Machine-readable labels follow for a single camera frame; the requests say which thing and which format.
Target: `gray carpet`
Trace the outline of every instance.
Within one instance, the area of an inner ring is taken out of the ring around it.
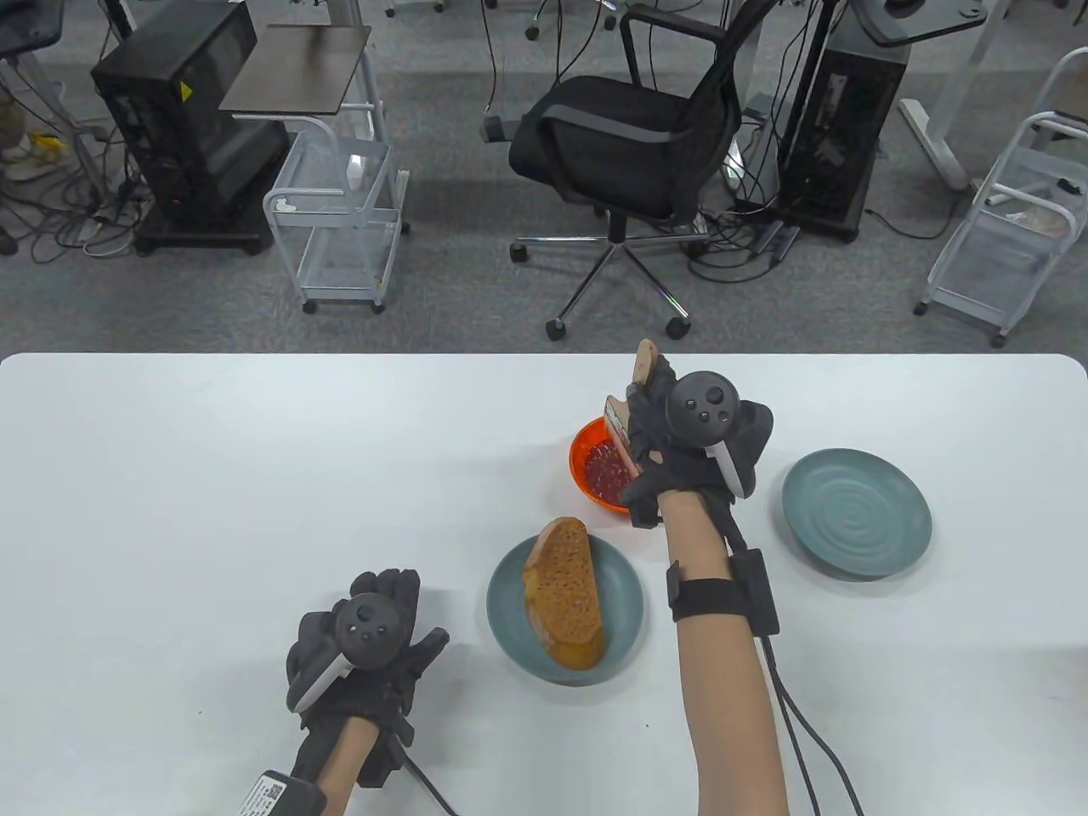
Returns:
[[[308,4],[257,7],[262,24],[321,14]],[[521,37],[526,9],[507,4],[492,17],[505,69],[496,107],[507,114],[539,97],[554,70],[551,28],[545,26],[536,44]],[[78,13],[70,14],[67,50],[44,60],[65,82],[73,111],[87,116],[98,112],[86,71],[102,33],[92,11],[77,7]],[[768,26],[757,87],[772,87],[777,54],[801,13],[782,9],[782,18]],[[1088,30],[1071,34],[1072,17],[1042,2],[1024,0],[1016,13],[1022,18],[1007,26],[1007,42],[972,89],[950,139],[976,174],[986,171],[1024,114],[1048,61],[1076,45],[1074,34]],[[693,313],[685,339],[665,339],[669,314],[664,305],[640,280],[615,267],[568,321],[568,338],[549,343],[544,321],[577,286],[590,256],[537,251],[528,264],[516,267],[507,245],[518,233],[597,232],[602,223],[589,209],[568,207],[552,190],[517,178],[506,164],[506,148],[481,143],[477,128],[490,67],[472,0],[454,0],[442,15],[418,5],[393,20],[374,9],[371,16],[390,127],[412,173],[406,202],[412,233],[401,244],[384,314],[322,305],[317,314],[304,316],[271,254],[254,259],[231,251],[163,250],[147,259],[95,261],[71,252],[37,265],[24,247],[0,259],[0,359],[32,350],[630,351],[643,336],[663,341],[666,349],[689,351],[989,350],[987,326],[942,309],[922,319],[911,313],[943,240],[902,238],[869,217],[856,243],[805,237],[786,263],[738,286],[694,279],[676,250],[646,254],[647,264]],[[570,53],[590,20],[588,9],[568,11]],[[1018,61],[1010,58],[1010,48],[1019,49]],[[936,72],[951,64],[953,52],[935,44],[917,49],[903,94],[931,101],[941,83]],[[692,57],[682,44],[663,37],[655,42],[655,57],[668,87],[695,77],[685,67]],[[598,36],[580,69],[614,72],[621,59],[618,38]],[[887,157],[878,163],[868,205],[903,228],[939,228],[950,194],[898,112],[889,118],[883,147]],[[1073,254],[1078,255],[1040,293],[1007,351],[1061,353],[1088,362],[1088,284],[1078,264],[1085,259],[1083,246]],[[765,262],[750,269],[758,271]]]

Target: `hand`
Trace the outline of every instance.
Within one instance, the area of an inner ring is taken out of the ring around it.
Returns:
[[[310,733],[299,750],[296,770],[301,774],[320,774],[325,761],[336,745],[339,731],[348,717],[370,720],[381,729],[381,737],[359,775],[359,783],[380,787],[391,770],[400,767],[403,750],[398,740],[411,743],[411,728],[405,720],[411,712],[416,682],[449,642],[443,629],[433,629],[423,640],[411,643],[419,605],[419,574],[415,570],[388,569],[379,576],[363,572],[353,583],[353,596],[378,593],[390,598],[401,613],[405,621],[405,641],[400,651],[387,665],[372,670],[354,669],[347,677],[335,680],[318,701],[301,714],[302,727]],[[304,641],[329,635],[339,607],[332,611],[310,613],[299,623],[299,640],[287,653],[287,681],[292,682],[302,671],[304,656],[311,653]]]
[[[676,384],[672,367],[657,355],[645,385],[632,383],[628,387],[629,453],[642,473],[623,491],[621,500],[631,512],[632,524],[652,528],[658,522],[657,497],[662,493],[696,492],[706,502],[719,532],[728,534],[730,540],[739,537],[729,512],[737,497],[726,485],[717,461],[704,448],[679,438],[669,425],[666,403]],[[769,409],[741,400],[726,445],[744,495],[755,490],[755,463],[767,444],[771,425]]]

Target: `forearm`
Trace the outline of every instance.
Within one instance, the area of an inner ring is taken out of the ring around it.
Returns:
[[[373,750],[378,735],[378,726],[369,720],[351,717],[344,724],[336,747],[318,777],[318,788],[326,799],[322,816],[342,816],[347,809],[351,788],[362,770],[362,764]]]
[[[721,535],[695,493],[659,497],[669,561],[684,580],[730,579]],[[684,710],[698,769],[700,816],[786,816],[770,695],[747,619],[698,615],[677,625]]]

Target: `slice of bread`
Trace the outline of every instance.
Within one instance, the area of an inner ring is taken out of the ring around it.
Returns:
[[[560,666],[584,671],[605,656],[605,626],[590,533],[578,519],[544,528],[526,561],[526,610]]]

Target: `chair backrest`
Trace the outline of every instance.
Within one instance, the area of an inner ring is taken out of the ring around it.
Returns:
[[[692,209],[688,205],[692,199],[697,201],[698,190],[721,166],[740,127],[741,107],[733,84],[737,53],[778,3],[779,0],[747,0],[741,7],[709,70],[688,99],[679,125],[691,134],[675,145],[669,162],[676,185],[676,210],[684,219]]]

